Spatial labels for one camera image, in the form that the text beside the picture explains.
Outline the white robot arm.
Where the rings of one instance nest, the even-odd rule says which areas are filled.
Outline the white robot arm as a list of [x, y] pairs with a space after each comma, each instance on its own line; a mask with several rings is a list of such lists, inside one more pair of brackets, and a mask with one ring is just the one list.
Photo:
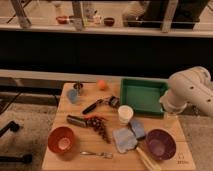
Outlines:
[[168, 90], [159, 102], [165, 112], [174, 114], [182, 113], [187, 103], [191, 103], [213, 118], [213, 90], [209, 88], [210, 82], [210, 72], [201, 66], [176, 72], [169, 77]]

